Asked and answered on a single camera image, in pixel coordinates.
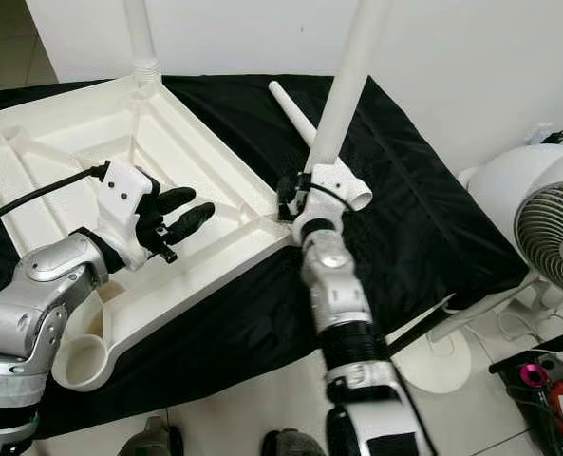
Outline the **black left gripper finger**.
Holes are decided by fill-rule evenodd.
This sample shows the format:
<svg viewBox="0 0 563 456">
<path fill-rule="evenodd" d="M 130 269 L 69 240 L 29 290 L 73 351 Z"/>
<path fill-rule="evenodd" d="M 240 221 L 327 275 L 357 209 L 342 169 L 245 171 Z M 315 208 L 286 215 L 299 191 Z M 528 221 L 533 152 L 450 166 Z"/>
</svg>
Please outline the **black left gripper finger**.
<svg viewBox="0 0 563 456">
<path fill-rule="evenodd" d="M 189 238 L 195 231 L 201 227 L 204 222 L 208 220 L 216 211 L 216 206 L 211 201 L 200 204 L 186 213 L 178 217 L 171 226 L 167 229 L 165 234 L 165 242 L 179 243 L 186 238 Z"/>
<path fill-rule="evenodd" d="M 177 210 L 181 205 L 190 203 L 194 200 L 196 191 L 190 187 L 177 187 L 168 188 L 167 191 L 160 192 L 155 198 L 155 208 L 160 216 L 167 216 L 174 210 Z"/>
</svg>

